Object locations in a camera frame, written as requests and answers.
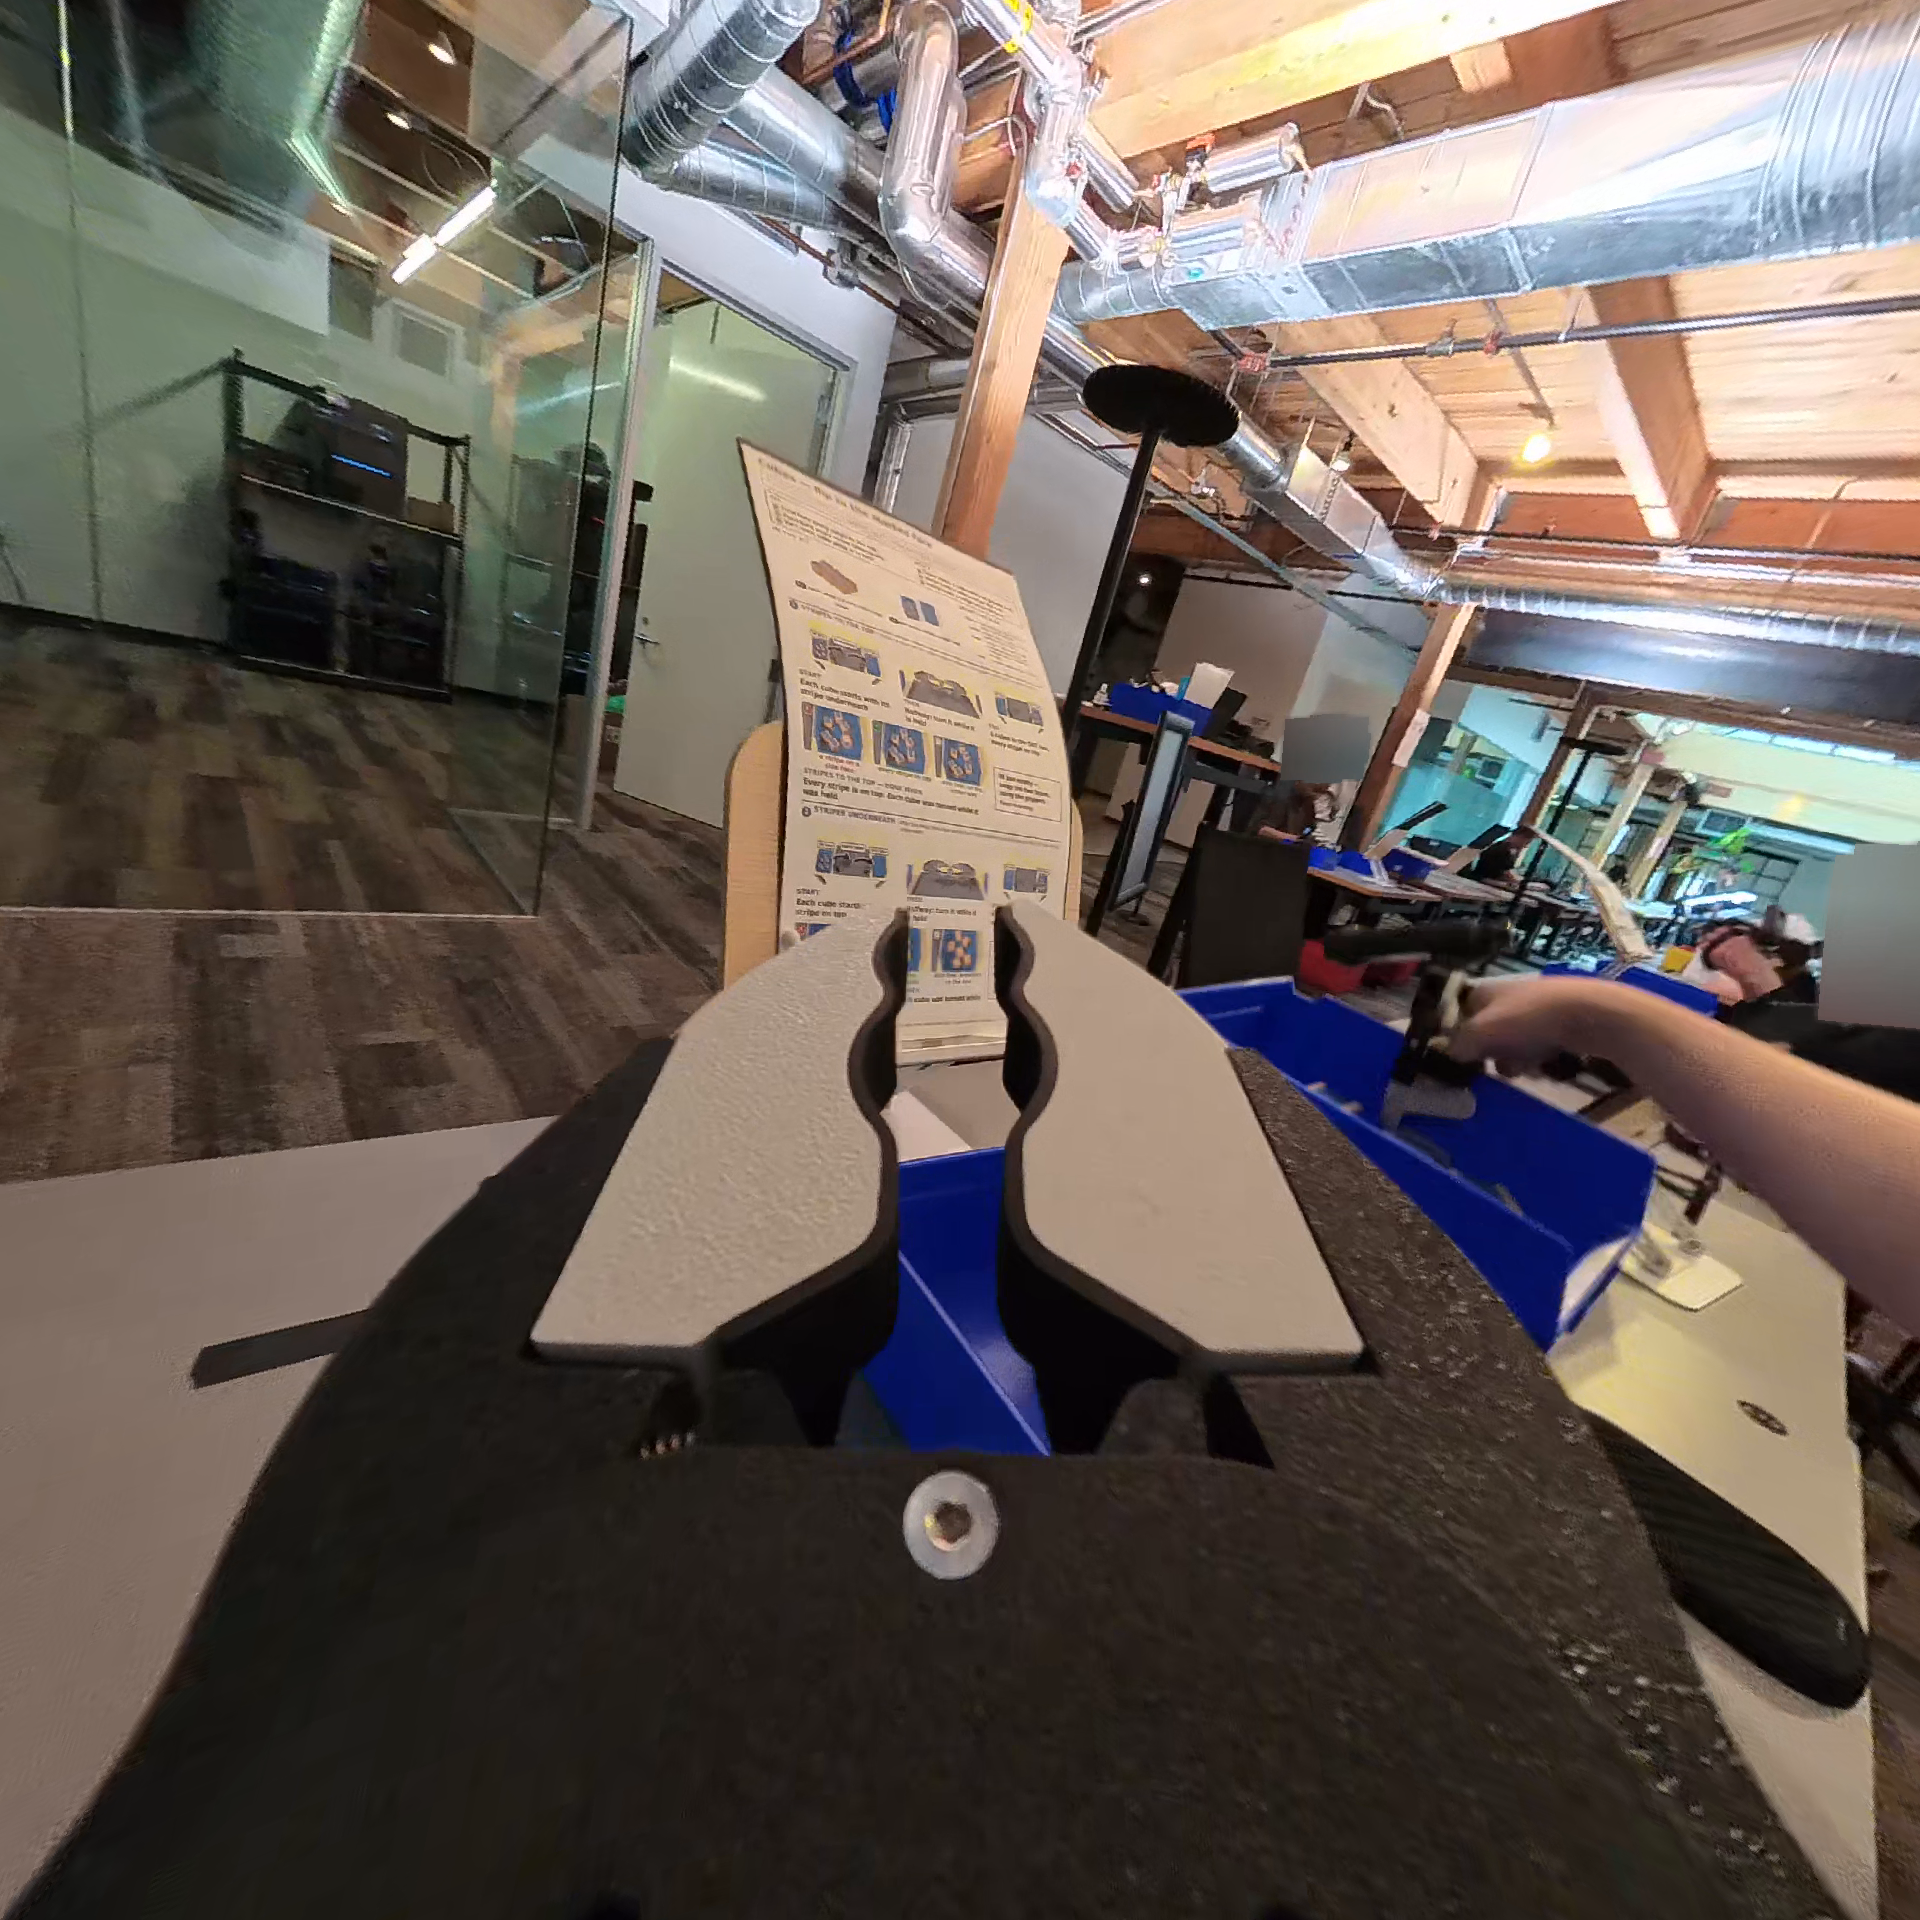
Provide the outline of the black shelf rack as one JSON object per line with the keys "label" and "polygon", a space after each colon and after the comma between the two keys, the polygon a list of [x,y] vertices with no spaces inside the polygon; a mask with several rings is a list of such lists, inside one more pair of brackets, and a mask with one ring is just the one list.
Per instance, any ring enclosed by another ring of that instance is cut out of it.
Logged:
{"label": "black shelf rack", "polygon": [[220,364],[224,654],[451,701],[472,438],[240,351]]}

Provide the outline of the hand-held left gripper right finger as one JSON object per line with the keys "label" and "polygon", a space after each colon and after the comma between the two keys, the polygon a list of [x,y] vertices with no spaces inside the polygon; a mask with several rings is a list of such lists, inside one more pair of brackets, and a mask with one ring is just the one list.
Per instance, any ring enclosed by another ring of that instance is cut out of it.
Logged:
{"label": "hand-held left gripper right finger", "polygon": [[995,921],[1006,1014],[1000,1322],[1048,1446],[1091,1457],[1140,1386],[1352,1375],[1367,1346],[1227,1042],[1038,906]]}

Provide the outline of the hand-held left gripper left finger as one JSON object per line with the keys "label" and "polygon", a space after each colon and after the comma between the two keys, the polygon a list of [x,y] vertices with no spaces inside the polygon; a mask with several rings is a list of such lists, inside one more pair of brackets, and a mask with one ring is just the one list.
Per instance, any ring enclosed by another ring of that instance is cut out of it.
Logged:
{"label": "hand-held left gripper left finger", "polygon": [[764,1375],[831,1450],[899,1314],[897,1019],[908,919],[872,908],[723,990],[672,1039],[531,1331],[705,1409]]}

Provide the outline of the black office chair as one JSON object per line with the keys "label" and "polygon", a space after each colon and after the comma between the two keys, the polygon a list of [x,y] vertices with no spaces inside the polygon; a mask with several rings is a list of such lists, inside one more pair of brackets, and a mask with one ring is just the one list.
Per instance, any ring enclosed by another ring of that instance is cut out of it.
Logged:
{"label": "black office chair", "polygon": [[1297,977],[1313,843],[1198,826],[1145,971],[1178,993]]}

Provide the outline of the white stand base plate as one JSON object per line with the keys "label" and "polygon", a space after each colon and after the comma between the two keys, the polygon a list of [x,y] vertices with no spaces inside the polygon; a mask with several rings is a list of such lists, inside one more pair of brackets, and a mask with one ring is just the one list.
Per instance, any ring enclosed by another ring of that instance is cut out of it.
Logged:
{"label": "white stand base plate", "polygon": [[1706,1311],[1736,1295],[1744,1278],[1710,1251],[1694,1222],[1651,1218],[1623,1245],[1612,1284],[1644,1290],[1680,1311]]}

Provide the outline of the black textured pad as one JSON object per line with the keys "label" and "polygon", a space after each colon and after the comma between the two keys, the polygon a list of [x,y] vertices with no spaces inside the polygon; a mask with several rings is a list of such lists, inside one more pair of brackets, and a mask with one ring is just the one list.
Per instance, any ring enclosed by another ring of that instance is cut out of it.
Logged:
{"label": "black textured pad", "polygon": [[1587,1414],[1648,1537],[1676,1607],[1768,1678],[1824,1710],[1852,1710],[1871,1683],[1859,1609],[1800,1549],[1731,1499]]}

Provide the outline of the rectangular silver ventilation duct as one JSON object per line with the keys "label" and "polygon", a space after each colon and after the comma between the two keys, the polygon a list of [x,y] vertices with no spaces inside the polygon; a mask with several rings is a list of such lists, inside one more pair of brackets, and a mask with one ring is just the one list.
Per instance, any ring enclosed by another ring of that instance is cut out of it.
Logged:
{"label": "rectangular silver ventilation duct", "polygon": [[1402,142],[1064,269],[1076,327],[1306,325],[1880,252],[1918,236],[1918,18]]}

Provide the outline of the person's right forearm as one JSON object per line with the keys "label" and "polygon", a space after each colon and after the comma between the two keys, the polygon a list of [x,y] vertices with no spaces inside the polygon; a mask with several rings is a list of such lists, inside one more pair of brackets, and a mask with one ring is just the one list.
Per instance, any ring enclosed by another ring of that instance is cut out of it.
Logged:
{"label": "person's right forearm", "polygon": [[1848,1287],[1918,1334],[1916,1103],[1700,1014],[1596,987],[1580,1047],[1620,1067]]}

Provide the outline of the wooden post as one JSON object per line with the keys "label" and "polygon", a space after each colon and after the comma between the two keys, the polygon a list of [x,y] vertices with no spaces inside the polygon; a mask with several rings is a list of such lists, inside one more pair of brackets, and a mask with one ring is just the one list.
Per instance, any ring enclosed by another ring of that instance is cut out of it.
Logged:
{"label": "wooden post", "polygon": [[1066,230],[1033,201],[1025,169],[1015,169],[930,529],[977,561],[991,557],[1066,254]]}
{"label": "wooden post", "polygon": [[1411,757],[1430,730],[1434,701],[1479,625],[1482,613],[1471,606],[1449,606],[1434,613],[1425,646],[1408,673],[1395,709],[1385,718],[1378,742],[1339,828],[1338,843],[1344,850],[1360,852],[1382,835],[1387,805],[1399,790]]}

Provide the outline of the frosted glass door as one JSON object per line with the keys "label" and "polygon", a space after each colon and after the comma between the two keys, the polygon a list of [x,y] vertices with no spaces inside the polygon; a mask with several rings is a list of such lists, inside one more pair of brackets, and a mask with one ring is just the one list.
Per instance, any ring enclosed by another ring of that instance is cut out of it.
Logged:
{"label": "frosted glass door", "polygon": [[647,245],[630,453],[632,589],[614,788],[718,828],[737,748],[778,686],[778,625],[740,441],[817,473],[843,365]]}

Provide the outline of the printed instruction sheet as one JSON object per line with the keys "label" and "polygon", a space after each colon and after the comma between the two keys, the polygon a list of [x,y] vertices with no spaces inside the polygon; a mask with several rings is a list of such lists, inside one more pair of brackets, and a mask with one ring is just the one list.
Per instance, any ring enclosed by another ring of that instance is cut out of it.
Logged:
{"label": "printed instruction sheet", "polygon": [[1017,580],[739,450],[783,667],[775,945],[904,915],[899,1060],[988,1060],[998,913],[1076,901],[1064,719]]}

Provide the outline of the person's right hand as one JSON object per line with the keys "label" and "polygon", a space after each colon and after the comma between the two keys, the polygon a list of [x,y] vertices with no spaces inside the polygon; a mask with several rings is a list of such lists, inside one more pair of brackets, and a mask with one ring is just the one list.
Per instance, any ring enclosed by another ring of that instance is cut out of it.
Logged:
{"label": "person's right hand", "polygon": [[1460,994],[1449,1034],[1451,1058],[1503,1074],[1559,1071],[1555,1063],[1594,1052],[1594,1014],[1604,1012],[1601,983],[1562,977],[1500,979]]}

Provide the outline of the ceiling tube light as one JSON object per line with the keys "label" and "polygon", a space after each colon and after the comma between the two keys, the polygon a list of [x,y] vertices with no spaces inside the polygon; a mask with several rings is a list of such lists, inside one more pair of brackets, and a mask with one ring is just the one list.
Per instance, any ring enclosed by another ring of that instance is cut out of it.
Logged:
{"label": "ceiling tube light", "polygon": [[451,252],[464,236],[480,227],[497,205],[497,185],[489,182],[460,203],[438,228],[424,230],[392,265],[392,281],[395,286],[419,276],[420,269],[438,257]]}

